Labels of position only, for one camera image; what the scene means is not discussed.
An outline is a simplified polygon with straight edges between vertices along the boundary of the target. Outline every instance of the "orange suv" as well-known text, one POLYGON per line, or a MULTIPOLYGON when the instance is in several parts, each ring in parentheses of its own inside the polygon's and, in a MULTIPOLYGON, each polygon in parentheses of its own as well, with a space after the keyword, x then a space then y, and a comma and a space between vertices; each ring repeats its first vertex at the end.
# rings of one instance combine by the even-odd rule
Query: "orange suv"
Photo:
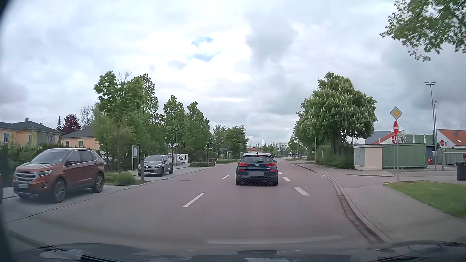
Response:
POLYGON ((44 196, 55 203, 62 202, 68 191, 91 188, 99 193, 104 184, 103 166, 93 150, 47 149, 16 168, 13 190, 20 198, 44 196))

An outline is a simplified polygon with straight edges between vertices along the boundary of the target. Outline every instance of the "car hood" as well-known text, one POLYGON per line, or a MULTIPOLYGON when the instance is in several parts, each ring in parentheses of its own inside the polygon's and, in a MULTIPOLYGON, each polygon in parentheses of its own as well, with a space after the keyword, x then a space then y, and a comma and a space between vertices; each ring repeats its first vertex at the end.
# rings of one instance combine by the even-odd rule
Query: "car hood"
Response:
POLYGON ((238 250, 238 251, 150 251, 140 248, 103 244, 103 243, 73 243, 56 246, 43 246, 15 254, 17 261, 37 261, 44 259, 67 259, 76 261, 99 261, 107 259, 124 262, 174 262, 181 260, 229 261, 229 262, 296 262, 296 261, 335 261, 350 262, 357 259, 361 262, 377 261, 378 259, 437 258, 438 261, 448 260, 448 257, 466 257, 466 246, 463 243, 443 241, 407 241, 387 243, 371 248, 329 249, 329 250, 238 250))
POLYGON ((41 172, 53 169, 58 164, 42 164, 42 163, 24 163, 16 168, 16 171, 25 172, 41 172))
POLYGON ((149 161, 149 162, 144 162, 144 166, 148 165, 148 166, 155 166, 155 165, 158 165, 158 164, 161 164, 162 161, 149 161))

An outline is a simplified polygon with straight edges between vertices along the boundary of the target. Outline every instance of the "rear windshield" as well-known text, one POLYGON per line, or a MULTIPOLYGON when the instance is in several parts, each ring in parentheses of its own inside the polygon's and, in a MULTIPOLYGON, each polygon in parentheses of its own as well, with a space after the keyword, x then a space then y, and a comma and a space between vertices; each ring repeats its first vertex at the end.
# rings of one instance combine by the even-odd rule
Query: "rear windshield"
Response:
POLYGON ((31 163, 36 164, 58 164, 61 163, 65 157, 68 155, 69 150, 46 150, 33 160, 31 163))
POLYGON ((241 160, 242 163, 255 164, 255 163, 273 163, 273 159, 269 156, 244 156, 241 160))
POLYGON ((162 161, 163 156, 148 156, 144 159, 144 161, 149 162, 149 161, 154 161, 154 162, 160 162, 162 161))

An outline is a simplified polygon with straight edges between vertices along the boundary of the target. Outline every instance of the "red-leaved tree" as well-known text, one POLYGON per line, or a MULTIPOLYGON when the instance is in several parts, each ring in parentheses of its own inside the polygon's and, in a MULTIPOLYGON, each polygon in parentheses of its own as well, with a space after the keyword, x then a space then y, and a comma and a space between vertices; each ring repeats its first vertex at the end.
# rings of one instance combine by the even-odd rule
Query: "red-leaved tree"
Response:
POLYGON ((81 130, 81 126, 79 125, 78 118, 76 114, 73 113, 72 115, 68 115, 65 117, 65 123, 63 123, 62 131, 65 134, 69 134, 71 132, 81 130))

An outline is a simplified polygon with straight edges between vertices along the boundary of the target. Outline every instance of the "car wheel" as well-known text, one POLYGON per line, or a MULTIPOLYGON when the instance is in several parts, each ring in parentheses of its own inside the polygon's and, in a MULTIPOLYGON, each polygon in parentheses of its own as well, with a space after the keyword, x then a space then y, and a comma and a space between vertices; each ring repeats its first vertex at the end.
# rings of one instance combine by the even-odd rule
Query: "car wheel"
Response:
POLYGON ((52 200, 54 203, 61 203, 66 197, 66 183, 65 180, 59 178, 55 181, 55 186, 52 191, 52 200))
POLYGON ((102 173, 97 173, 96 179, 94 180, 94 186, 91 188, 92 192, 100 193, 103 189, 103 184, 105 180, 102 173))

